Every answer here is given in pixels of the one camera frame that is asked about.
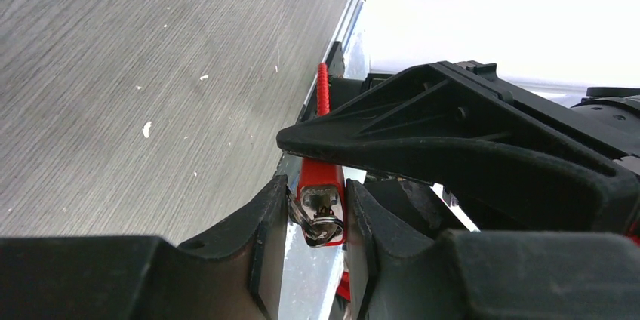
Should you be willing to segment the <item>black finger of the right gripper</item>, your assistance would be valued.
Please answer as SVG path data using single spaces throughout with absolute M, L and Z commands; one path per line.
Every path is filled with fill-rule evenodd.
M 367 182 L 365 188 L 388 212 L 428 238 L 447 229 L 468 230 L 425 183 L 382 180 Z

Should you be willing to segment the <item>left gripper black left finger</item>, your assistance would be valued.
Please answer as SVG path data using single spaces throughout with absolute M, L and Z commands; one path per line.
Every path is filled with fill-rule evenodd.
M 3 319 L 275 319 L 289 196 L 273 177 L 173 246 L 157 236 L 4 238 Z

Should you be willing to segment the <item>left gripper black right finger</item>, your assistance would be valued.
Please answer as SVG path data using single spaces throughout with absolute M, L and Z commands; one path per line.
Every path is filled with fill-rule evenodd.
M 430 239 L 346 187 L 356 319 L 637 319 L 639 249 L 609 233 L 444 231 Z

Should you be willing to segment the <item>red cable padlock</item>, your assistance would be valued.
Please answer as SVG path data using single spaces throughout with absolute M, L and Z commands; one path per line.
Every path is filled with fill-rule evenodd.
M 318 65 L 317 117 L 331 111 L 328 71 L 325 63 Z M 297 187 L 297 200 L 311 217 L 333 214 L 344 222 L 344 234 L 339 237 L 343 245 L 345 230 L 345 179 L 342 166 L 312 158 L 303 158 Z M 336 295 L 346 302 L 351 301 L 349 273 L 343 270 L 337 285 Z

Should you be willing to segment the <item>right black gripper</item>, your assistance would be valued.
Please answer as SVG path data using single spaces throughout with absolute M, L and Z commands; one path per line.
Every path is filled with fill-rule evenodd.
M 408 68 L 279 131 L 290 154 L 439 183 L 483 229 L 625 234 L 639 220 L 639 89 L 550 87 L 495 63 Z

